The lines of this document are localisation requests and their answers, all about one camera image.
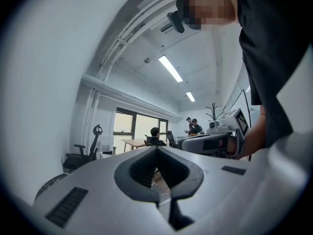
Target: black office chair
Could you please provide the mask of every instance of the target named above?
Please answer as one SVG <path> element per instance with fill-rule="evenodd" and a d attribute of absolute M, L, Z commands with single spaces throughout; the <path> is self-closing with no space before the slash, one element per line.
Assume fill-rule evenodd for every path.
<path fill-rule="evenodd" d="M 149 136 L 147 136 L 147 135 L 145 135 L 145 137 L 147 137 L 147 142 L 148 142 L 148 143 L 151 143 L 151 138 L 152 138 L 152 137 L 149 137 Z"/>
<path fill-rule="evenodd" d="M 98 137 L 102 134 L 102 132 L 103 131 L 102 131 L 102 128 L 100 127 L 100 125 L 95 126 L 93 129 L 93 133 L 94 133 L 95 137 L 94 137 L 93 143 L 90 147 L 89 155 L 88 156 L 84 155 L 83 148 L 86 148 L 84 145 L 75 144 L 74 146 L 79 148 L 80 154 L 69 154 L 69 153 L 67 153 L 66 154 L 67 159 L 63 163 L 63 167 L 66 169 L 69 169 L 70 171 L 73 171 L 73 170 L 76 170 L 79 167 L 81 167 L 81 166 L 83 166 L 83 165 L 85 165 L 91 161 L 97 160 L 96 154 L 97 154 L 98 148 L 95 149 L 95 147 L 97 144 Z"/>
<path fill-rule="evenodd" d="M 150 144 L 148 141 L 146 141 L 146 140 L 144 140 L 144 142 L 145 142 L 145 145 L 146 146 L 151 146 L 152 144 Z"/>
<path fill-rule="evenodd" d="M 175 142 L 175 140 L 174 140 L 174 136 L 173 136 L 173 134 L 172 134 L 171 131 L 167 131 L 166 137 L 167 137 L 167 139 L 168 139 L 168 142 L 170 143 L 170 144 L 169 144 L 170 147 L 172 147 L 172 148 L 178 148 L 178 147 L 179 147 L 178 144 L 176 144 L 176 142 Z"/>

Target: hand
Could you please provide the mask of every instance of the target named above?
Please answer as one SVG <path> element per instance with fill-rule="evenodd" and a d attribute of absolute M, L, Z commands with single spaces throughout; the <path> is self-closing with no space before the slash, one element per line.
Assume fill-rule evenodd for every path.
<path fill-rule="evenodd" d="M 233 136 L 228 136 L 228 144 L 226 147 L 226 151 L 229 153 L 235 153 L 237 150 L 237 139 Z"/>

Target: man wearing cap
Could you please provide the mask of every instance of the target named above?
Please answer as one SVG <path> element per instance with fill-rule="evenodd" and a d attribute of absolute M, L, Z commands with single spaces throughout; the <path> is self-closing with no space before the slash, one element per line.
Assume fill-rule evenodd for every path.
<path fill-rule="evenodd" d="M 192 127 L 190 129 L 190 134 L 197 134 L 202 131 L 202 127 L 198 125 L 198 121 L 194 118 L 191 120 Z"/>
<path fill-rule="evenodd" d="M 190 130 L 191 130 L 191 127 L 193 126 L 193 124 L 191 122 L 191 118 L 190 117 L 188 117 L 186 119 L 186 121 L 188 121 L 188 123 L 189 123 L 189 128 L 188 128 L 188 130 L 185 130 L 185 133 L 188 133 L 188 136 L 190 136 Z"/>
<path fill-rule="evenodd" d="M 168 18 L 183 33 L 184 21 L 192 29 L 206 25 L 239 23 L 239 43 L 243 51 L 251 87 L 251 104 L 260 105 L 260 116 L 249 130 L 240 157 L 292 132 L 291 124 L 276 98 L 312 43 L 307 18 L 311 0 L 177 0 L 177 11 Z M 234 152 L 236 141 L 220 142 Z"/>

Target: black t-shirt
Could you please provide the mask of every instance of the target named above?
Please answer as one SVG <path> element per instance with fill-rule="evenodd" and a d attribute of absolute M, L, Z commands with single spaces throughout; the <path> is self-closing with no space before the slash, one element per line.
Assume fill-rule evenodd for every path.
<path fill-rule="evenodd" d="M 158 145 L 158 146 L 166 146 L 163 140 L 159 140 L 157 137 L 152 137 L 150 139 L 151 145 Z"/>
<path fill-rule="evenodd" d="M 192 126 L 193 126 L 193 124 L 192 124 L 192 123 L 189 123 L 189 132 L 188 132 L 188 135 L 190 135 L 190 129 L 191 129 Z"/>
<path fill-rule="evenodd" d="M 251 87 L 251 104 L 266 112 L 266 147 L 292 132 L 276 95 L 311 39 L 309 0 L 237 0 L 239 42 Z"/>
<path fill-rule="evenodd" d="M 200 125 L 197 124 L 197 126 L 192 125 L 191 130 L 190 130 L 190 134 L 196 134 L 199 133 L 200 131 L 202 131 L 202 128 Z"/>

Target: fluorescent light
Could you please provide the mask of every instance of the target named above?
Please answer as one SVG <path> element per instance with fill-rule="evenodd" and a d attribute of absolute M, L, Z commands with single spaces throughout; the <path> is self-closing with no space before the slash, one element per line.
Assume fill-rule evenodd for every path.
<path fill-rule="evenodd" d="M 161 56 L 159 61 L 166 67 L 166 69 L 172 74 L 172 76 L 176 79 L 177 82 L 181 82 L 182 78 L 178 74 L 177 70 L 175 70 L 174 66 L 168 61 L 166 56 Z"/>
<path fill-rule="evenodd" d="M 194 97 L 192 96 L 191 92 L 186 92 L 187 96 L 189 97 L 189 99 L 191 100 L 191 102 L 194 102 L 195 99 Z"/>

